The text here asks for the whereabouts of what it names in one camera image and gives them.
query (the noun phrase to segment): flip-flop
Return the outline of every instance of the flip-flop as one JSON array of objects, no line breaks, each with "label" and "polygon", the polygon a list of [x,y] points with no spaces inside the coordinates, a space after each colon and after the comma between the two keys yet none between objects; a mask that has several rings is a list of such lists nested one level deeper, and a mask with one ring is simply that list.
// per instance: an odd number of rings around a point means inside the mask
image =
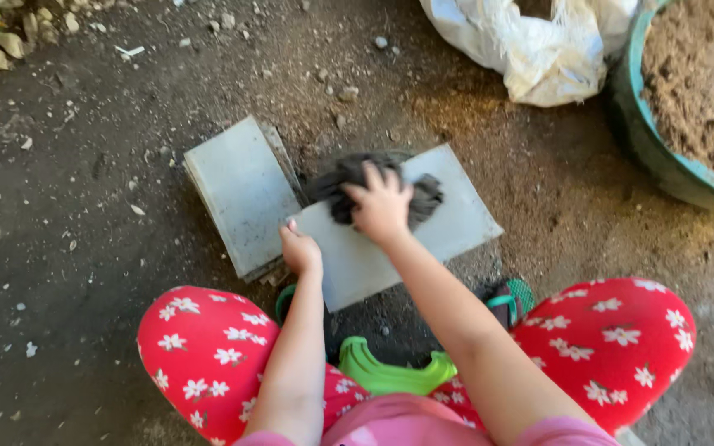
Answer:
[{"label": "flip-flop", "polygon": [[509,331],[536,305],[533,291],[523,279],[506,280],[485,301],[498,321]]}]

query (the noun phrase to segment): small stone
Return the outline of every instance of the small stone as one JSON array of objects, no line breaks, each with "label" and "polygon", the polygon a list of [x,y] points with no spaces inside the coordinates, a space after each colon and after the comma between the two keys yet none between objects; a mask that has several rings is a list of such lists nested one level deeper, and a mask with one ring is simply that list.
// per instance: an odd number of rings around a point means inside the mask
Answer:
[{"label": "small stone", "polygon": [[79,31],[79,23],[76,21],[76,15],[73,13],[65,14],[65,28],[69,34],[74,34]]},{"label": "small stone", "polygon": [[316,78],[318,79],[318,82],[321,82],[321,83],[327,82],[327,76],[329,76],[329,70],[327,70],[326,68],[322,68],[316,74]]},{"label": "small stone", "polygon": [[343,88],[343,91],[341,91],[340,95],[338,95],[338,99],[342,102],[354,102],[357,100],[358,94],[359,88],[356,86],[347,86]]},{"label": "small stone", "polygon": [[233,29],[236,27],[236,16],[233,14],[222,13],[222,27],[225,29]]}]

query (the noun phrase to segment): dirt floor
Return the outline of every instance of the dirt floor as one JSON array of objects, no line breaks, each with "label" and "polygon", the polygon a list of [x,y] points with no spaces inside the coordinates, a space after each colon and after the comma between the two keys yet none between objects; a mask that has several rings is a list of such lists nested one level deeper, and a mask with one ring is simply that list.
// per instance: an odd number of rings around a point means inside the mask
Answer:
[{"label": "dirt floor", "polygon": [[[343,153],[449,141],[506,230],[449,264],[473,289],[501,274],[528,279],[540,299],[620,275],[675,289],[699,327],[696,353],[634,430],[649,446],[714,444],[714,214],[653,187],[616,146],[602,97],[509,103],[501,76],[445,44],[417,2],[313,2],[305,13],[281,0],[256,15],[232,0],[248,40],[210,31],[222,2],[121,4],[0,75],[1,445],[204,444],[155,390],[134,339],[144,309],[182,283],[271,310],[278,290],[236,280],[180,167],[185,150],[250,113],[279,128],[303,179]],[[147,51],[125,63],[114,45]],[[323,67],[336,94],[359,87],[356,102],[327,95]],[[352,334],[393,363],[421,363],[436,346],[402,289],[324,327],[331,357]]]}]

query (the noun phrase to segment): brown sand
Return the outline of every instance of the brown sand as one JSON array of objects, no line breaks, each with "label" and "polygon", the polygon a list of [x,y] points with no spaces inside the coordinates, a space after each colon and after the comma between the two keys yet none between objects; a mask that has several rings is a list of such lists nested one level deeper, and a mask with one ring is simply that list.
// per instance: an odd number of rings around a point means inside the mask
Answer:
[{"label": "brown sand", "polygon": [[714,0],[677,0],[654,20],[643,97],[674,152],[714,170]]}]

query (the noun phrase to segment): finger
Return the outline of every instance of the finger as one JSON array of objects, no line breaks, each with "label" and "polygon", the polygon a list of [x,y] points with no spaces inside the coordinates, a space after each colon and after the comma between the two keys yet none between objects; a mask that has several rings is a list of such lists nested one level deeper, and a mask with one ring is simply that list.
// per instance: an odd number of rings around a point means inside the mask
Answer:
[{"label": "finger", "polygon": [[396,190],[399,192],[402,191],[401,179],[398,177],[398,173],[396,171],[385,169],[385,186],[392,192],[395,192]]},{"label": "finger", "polygon": [[365,185],[368,190],[377,190],[385,185],[385,182],[382,181],[382,174],[379,173],[379,168],[376,167],[376,164],[371,161],[363,161],[362,171],[365,174]]},{"label": "finger", "polygon": [[343,184],[342,188],[343,191],[346,192],[346,195],[348,195],[349,198],[354,200],[358,205],[362,203],[362,199],[368,195],[368,189],[362,186],[357,186],[356,184]]}]

